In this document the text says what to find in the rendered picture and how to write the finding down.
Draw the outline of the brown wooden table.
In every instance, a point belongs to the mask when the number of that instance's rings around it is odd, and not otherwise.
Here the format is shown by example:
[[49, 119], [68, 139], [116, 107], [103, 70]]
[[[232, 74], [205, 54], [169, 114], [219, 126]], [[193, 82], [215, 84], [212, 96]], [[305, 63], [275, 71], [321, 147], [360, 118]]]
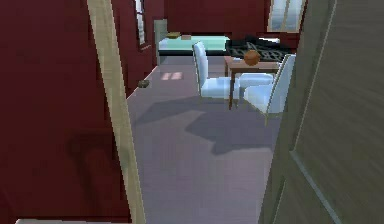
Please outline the brown wooden table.
[[276, 73], [280, 66], [278, 62], [259, 62], [250, 66], [244, 60], [235, 60], [231, 56], [225, 56], [224, 62], [225, 76], [230, 78], [229, 109], [232, 109], [235, 78], [238, 73]]

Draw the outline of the window with beige frame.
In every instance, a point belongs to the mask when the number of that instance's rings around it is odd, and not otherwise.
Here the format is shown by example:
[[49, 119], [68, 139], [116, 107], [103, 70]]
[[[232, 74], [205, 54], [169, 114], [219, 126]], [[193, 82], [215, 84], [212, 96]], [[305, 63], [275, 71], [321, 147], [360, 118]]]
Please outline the window with beige frame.
[[306, 0], [271, 0], [268, 32], [298, 33]]

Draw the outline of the orange basketball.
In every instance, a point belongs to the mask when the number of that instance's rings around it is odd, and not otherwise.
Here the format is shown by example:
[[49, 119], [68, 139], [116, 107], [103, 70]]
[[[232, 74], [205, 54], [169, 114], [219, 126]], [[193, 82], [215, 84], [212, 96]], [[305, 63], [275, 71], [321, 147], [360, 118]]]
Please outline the orange basketball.
[[255, 66], [260, 61], [260, 54], [256, 50], [249, 50], [244, 54], [244, 62], [249, 66]]

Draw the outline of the white upholstered chair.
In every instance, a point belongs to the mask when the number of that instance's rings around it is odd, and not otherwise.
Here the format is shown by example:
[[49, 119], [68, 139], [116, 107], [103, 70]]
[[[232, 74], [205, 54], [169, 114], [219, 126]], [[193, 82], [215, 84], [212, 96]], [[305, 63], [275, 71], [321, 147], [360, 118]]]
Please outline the white upholstered chair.
[[241, 88], [258, 85], [269, 85], [273, 81], [273, 75], [267, 73], [243, 73], [239, 77], [239, 85]]
[[[230, 93], [230, 78], [217, 77], [209, 78], [208, 58], [204, 44], [199, 41], [192, 45], [194, 62], [196, 66], [199, 95], [204, 98], [228, 99]], [[240, 85], [235, 79], [234, 100], [240, 98]]]
[[284, 112], [295, 60], [295, 54], [287, 54], [272, 84], [250, 86], [244, 91], [244, 100], [264, 116], [265, 123]]

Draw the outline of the grey bed headboard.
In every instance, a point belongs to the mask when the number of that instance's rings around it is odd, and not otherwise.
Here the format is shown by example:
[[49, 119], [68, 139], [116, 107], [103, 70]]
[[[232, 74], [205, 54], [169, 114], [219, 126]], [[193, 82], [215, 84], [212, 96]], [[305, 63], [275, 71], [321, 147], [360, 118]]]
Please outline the grey bed headboard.
[[156, 60], [157, 65], [161, 64], [161, 57], [159, 55], [160, 41], [167, 36], [167, 20], [155, 20], [154, 21], [154, 34], [155, 34], [155, 46], [156, 46]]

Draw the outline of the narrow window on red wall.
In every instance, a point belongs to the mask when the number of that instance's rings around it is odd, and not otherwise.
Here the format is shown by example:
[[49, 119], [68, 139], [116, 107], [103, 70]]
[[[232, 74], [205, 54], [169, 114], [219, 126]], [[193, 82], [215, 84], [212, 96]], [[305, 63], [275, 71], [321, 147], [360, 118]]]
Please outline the narrow window on red wall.
[[136, 10], [136, 21], [137, 21], [139, 44], [143, 45], [146, 43], [144, 4], [143, 4], [143, 0], [134, 0], [134, 2], [135, 2], [135, 10]]

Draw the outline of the grey-brown room door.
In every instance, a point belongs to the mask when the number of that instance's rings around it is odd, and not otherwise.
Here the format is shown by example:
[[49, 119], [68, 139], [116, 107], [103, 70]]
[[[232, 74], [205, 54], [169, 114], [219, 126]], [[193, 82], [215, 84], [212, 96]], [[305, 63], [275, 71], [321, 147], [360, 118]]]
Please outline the grey-brown room door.
[[308, 0], [258, 224], [384, 224], [384, 0]]

